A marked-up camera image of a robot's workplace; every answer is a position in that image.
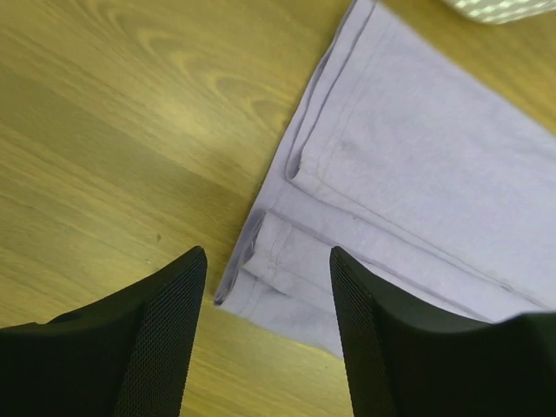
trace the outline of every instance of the lavender cloth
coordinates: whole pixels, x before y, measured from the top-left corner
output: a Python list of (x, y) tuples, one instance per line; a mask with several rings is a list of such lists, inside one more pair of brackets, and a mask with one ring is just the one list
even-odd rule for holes
[[(550, 307), (546, 275), (507, 274), (504, 261), (516, 257), (507, 241), (525, 250), (522, 236), (531, 234), (522, 229), (530, 215), (545, 214), (534, 203), (552, 207), (542, 193), (556, 169), (541, 164), (536, 178), (530, 169), (552, 150), (552, 138), (534, 122), (383, 6), (357, 0), (288, 126), (215, 303), (341, 356), (328, 273), (328, 248), (339, 244), (376, 274), (459, 314), (498, 321)], [(523, 189), (529, 183), (541, 194)], [(523, 216), (505, 209), (523, 195), (532, 199), (520, 206), (528, 210)], [(284, 230), (295, 239), (288, 242)], [(489, 235), (500, 231), (504, 239)], [(550, 248), (548, 234), (541, 236)], [(531, 243), (515, 261), (520, 268), (546, 261), (547, 249), (535, 252)]]

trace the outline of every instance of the wooden surface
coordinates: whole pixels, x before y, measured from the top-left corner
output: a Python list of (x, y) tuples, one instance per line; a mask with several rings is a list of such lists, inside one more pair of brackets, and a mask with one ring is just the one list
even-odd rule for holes
[[(556, 14), (490, 27), (440, 0), (387, 3), (556, 132)], [(201, 244), (208, 291), (184, 414), (351, 415), (341, 361), (211, 306), (347, 6), (1, 2), (0, 326), (47, 321)]]

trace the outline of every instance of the white basket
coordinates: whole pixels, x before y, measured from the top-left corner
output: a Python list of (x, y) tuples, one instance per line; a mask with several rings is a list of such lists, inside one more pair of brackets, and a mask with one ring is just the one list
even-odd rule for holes
[(481, 23), (500, 24), (556, 10), (556, 0), (444, 0), (459, 13)]

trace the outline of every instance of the wood grain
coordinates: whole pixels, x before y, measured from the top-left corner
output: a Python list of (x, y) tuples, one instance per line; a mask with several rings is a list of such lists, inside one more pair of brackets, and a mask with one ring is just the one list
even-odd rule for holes
[[(556, 132), (556, 14), (500, 27), (386, 2)], [(195, 244), (185, 415), (348, 416), (343, 364), (211, 306), (348, 0), (0, 3), (0, 326), (47, 321)]]

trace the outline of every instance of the towel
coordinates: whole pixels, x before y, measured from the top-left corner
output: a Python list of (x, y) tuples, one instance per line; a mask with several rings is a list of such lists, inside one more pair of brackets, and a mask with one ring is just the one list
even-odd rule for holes
[[(328, 271), (340, 245), (458, 314), (501, 321), (549, 308), (552, 246), (539, 223), (553, 225), (554, 173), (543, 163), (553, 145), (384, 6), (356, 0), (282, 138), (215, 304), (341, 356)], [(547, 245), (538, 250), (525, 241), (537, 215), (532, 230)]]

